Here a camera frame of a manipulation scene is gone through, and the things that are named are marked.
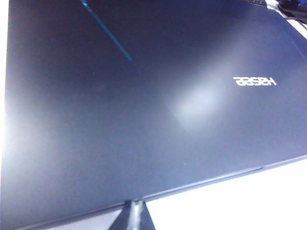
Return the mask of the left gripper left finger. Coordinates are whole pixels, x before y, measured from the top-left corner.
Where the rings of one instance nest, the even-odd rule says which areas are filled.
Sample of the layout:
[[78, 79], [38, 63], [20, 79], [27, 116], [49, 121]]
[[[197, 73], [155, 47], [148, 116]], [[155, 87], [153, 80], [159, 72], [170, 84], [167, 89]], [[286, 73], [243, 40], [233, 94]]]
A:
[[134, 214], [133, 209], [134, 202], [127, 201], [120, 214], [109, 227], [109, 230], [127, 230], [130, 226], [132, 215]]

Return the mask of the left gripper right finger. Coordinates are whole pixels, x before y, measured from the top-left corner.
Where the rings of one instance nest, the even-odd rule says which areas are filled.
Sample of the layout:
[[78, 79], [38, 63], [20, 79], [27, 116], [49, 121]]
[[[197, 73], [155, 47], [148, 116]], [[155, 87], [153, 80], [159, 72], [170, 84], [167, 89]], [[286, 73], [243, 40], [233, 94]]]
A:
[[144, 201], [140, 202], [139, 211], [139, 229], [140, 230], [154, 230], [154, 224]]

